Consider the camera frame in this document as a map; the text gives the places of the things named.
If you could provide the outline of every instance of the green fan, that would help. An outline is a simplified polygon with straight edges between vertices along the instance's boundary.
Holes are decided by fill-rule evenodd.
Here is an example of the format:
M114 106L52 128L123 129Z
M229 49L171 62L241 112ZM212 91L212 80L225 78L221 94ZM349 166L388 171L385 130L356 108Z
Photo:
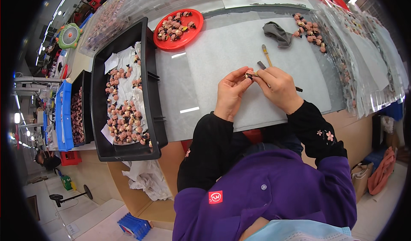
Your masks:
M80 35L83 34L83 30L75 23L69 23L60 29L59 37L56 38L60 48L67 49L77 47L77 41L79 41Z

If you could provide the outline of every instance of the green crate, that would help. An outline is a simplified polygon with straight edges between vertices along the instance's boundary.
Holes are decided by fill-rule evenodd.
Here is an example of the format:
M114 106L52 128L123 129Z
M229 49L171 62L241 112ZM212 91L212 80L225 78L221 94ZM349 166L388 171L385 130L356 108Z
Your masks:
M63 186L66 190L72 189L71 187L71 178L69 176L63 176L60 177L61 182L63 183Z

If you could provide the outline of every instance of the label sticker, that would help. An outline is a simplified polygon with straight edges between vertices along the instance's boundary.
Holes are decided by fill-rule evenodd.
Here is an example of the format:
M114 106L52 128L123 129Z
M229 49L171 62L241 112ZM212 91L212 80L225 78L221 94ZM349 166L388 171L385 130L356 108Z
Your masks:
M208 203L209 204L218 204L223 202L223 191L211 191L208 192Z

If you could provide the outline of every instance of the black plastic tray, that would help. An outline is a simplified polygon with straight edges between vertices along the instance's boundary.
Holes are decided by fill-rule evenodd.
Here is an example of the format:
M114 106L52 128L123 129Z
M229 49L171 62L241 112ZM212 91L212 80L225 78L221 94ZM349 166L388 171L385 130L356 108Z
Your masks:
M160 149L168 144L158 92L159 77L156 75L155 50L157 47L154 45L153 32L147 27L147 22L148 18L144 17L117 34L114 40L94 56L91 75L91 114L97 154L102 162L158 159L161 157ZM134 46L136 41L141 41L143 99L152 148L148 146L148 142L146 145L140 143L112 145L101 133L108 120L105 89L109 74L104 75L104 62L112 53L118 53Z
M94 141L93 126L91 124L91 111L90 111L90 90L91 90L91 73L88 71L81 71L77 76L73 84L71 85L71 98L79 91L80 87L83 87L81 92L81 111L83 116L83 132L84 142L75 144L74 147L89 144Z

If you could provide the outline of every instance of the pink flower embroidery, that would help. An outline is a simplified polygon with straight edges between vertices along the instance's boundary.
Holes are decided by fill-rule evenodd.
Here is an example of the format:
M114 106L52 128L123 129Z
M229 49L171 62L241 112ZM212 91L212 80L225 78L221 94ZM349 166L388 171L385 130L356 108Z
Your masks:
M326 135L327 135L327 140L329 140L329 141L332 141L332 138L334 137L334 135L333 134L331 134L331 131L328 131L327 133L326 133Z

